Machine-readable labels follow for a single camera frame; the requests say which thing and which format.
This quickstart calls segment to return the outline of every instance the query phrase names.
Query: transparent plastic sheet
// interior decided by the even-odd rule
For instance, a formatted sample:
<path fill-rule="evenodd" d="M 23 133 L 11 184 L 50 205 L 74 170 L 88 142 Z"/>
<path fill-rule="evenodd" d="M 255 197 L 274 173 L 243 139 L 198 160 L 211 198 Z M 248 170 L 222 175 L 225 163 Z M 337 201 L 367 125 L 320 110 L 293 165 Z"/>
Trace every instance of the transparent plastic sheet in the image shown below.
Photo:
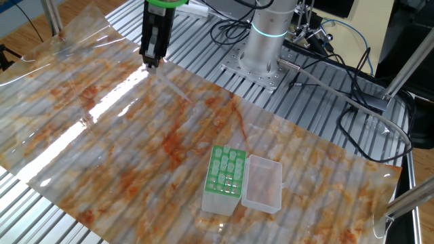
<path fill-rule="evenodd" d="M 0 165 L 110 243 L 383 242 L 400 168 L 162 69 L 192 103 L 90 5 L 0 76 Z M 215 144 L 282 163 L 280 211 L 201 211 Z"/>

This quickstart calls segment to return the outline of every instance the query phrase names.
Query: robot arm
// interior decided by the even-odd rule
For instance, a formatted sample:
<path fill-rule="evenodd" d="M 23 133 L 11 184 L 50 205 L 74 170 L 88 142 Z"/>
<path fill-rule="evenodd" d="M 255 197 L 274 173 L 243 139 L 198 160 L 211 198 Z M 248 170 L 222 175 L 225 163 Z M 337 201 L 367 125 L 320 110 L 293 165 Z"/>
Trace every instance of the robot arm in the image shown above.
<path fill-rule="evenodd" d="M 139 54 L 148 68 L 157 68 L 167 51 L 175 8 L 188 0 L 145 0 Z"/>

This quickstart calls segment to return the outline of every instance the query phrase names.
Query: metal pole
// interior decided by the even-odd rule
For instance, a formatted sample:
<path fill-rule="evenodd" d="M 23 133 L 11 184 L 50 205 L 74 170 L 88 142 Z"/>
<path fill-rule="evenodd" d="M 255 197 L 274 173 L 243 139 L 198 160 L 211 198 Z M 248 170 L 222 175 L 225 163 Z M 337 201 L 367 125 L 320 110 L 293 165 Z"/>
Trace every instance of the metal pole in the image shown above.
<path fill-rule="evenodd" d="M 43 11 L 47 16 L 48 24 L 52 30 L 52 35 L 57 35 L 62 29 L 62 20 L 54 0 L 41 0 Z"/>
<path fill-rule="evenodd" d="M 312 0 L 311 3 L 311 12 L 309 13 L 309 18 L 307 19 L 307 24 L 310 26 L 311 25 L 311 18 L 312 18 L 312 12 L 313 12 L 313 4 L 315 3 L 315 0 Z"/>
<path fill-rule="evenodd" d="M 269 0 L 257 2 L 263 6 Z M 275 0 L 270 7 L 255 11 L 249 39 L 239 57 L 244 69 L 258 76 L 276 73 L 277 58 L 296 6 L 297 0 Z"/>
<path fill-rule="evenodd" d="M 382 93 L 382 99 L 390 100 L 401 87 L 407 82 L 408 78 L 418 68 L 420 63 L 427 57 L 430 51 L 434 48 L 434 29 L 428 34 L 425 40 L 420 44 L 412 57 L 407 61 L 406 65 L 401 69 L 392 83 Z"/>
<path fill-rule="evenodd" d="M 301 19 L 303 17 L 303 11 L 304 11 L 304 3 L 306 2 L 306 0 L 303 0 L 301 6 L 300 6 L 300 15 L 298 16 L 298 24 L 297 24 L 297 30 L 300 28 L 301 26 Z"/>
<path fill-rule="evenodd" d="M 434 197 L 434 176 L 402 194 L 387 207 L 386 216 L 396 219 Z"/>

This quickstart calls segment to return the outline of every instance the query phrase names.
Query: green pipette tip box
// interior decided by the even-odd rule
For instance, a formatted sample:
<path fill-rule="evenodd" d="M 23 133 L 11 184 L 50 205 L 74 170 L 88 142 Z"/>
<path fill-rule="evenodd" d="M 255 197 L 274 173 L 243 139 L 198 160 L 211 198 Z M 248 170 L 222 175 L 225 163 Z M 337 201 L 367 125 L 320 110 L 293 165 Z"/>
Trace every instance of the green pipette tip box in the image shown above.
<path fill-rule="evenodd" d="M 230 216 L 243 189 L 247 153 L 229 145 L 214 146 L 202 199 L 202 210 Z"/>

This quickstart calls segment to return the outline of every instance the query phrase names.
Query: plastic lid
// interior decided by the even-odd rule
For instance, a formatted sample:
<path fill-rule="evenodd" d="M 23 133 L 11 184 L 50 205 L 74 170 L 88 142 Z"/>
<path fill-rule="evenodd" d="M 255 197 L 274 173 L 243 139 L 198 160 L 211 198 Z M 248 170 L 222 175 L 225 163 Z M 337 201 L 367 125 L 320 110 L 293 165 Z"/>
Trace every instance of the plastic lid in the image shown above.
<path fill-rule="evenodd" d="M 250 155 L 245 162 L 241 204 L 269 214 L 281 209 L 282 164 Z"/>

